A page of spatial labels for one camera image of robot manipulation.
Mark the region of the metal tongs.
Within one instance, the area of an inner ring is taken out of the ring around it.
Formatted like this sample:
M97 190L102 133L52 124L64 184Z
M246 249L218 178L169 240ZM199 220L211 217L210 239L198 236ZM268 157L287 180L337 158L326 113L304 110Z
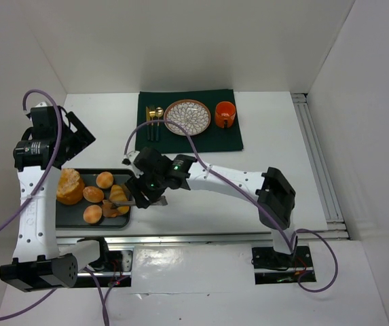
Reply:
M168 204L168 201L165 196L162 196L158 198L156 202L150 202L146 200L137 203L135 200L116 201L116 202L112 202L110 200L103 200L103 204L110 204L113 208L122 207L122 206L135 206L139 209L147 209L150 206L166 206Z

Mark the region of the striped long bread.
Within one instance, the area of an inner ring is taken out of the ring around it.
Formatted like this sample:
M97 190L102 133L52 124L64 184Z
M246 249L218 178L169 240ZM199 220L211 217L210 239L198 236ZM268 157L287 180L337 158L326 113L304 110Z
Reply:
M122 206L124 202L128 201L128 197L125 194L124 189L120 185L113 185L111 187L109 201L112 203L112 205L115 207L115 209L120 215L125 215L130 210L129 206Z

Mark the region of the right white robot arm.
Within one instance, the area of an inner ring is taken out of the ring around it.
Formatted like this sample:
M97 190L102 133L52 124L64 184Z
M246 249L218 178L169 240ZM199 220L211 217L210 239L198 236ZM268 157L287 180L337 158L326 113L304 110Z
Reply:
M284 255L294 253L296 193L277 168L264 173L234 170L207 164L197 156L179 154L170 159L151 147L126 153L122 163L134 173L126 187L140 209L155 204L167 189L205 190L239 198L254 204L260 222L271 229L273 249Z

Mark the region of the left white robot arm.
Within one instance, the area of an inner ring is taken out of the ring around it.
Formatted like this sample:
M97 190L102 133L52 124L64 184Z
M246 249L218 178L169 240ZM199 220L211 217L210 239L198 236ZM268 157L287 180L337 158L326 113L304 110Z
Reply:
M95 142L72 112L39 103L27 115L33 125L14 149L20 182L18 239L0 279L23 291L73 287L80 270L100 257L97 240L60 252L56 239L56 190L62 165Z

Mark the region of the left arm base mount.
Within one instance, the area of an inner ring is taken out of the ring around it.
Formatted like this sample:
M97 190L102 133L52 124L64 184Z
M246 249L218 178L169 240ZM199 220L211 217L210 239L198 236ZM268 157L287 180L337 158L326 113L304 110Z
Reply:
M133 248L110 250L104 260L93 262L87 268L104 289L131 287L133 256Z

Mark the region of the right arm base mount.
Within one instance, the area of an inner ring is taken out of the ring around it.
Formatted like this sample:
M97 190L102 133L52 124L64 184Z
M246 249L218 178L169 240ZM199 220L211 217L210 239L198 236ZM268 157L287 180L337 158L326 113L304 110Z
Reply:
M309 246L298 246L294 256L277 253L272 247L253 247L251 264L255 284L314 283L316 275Z

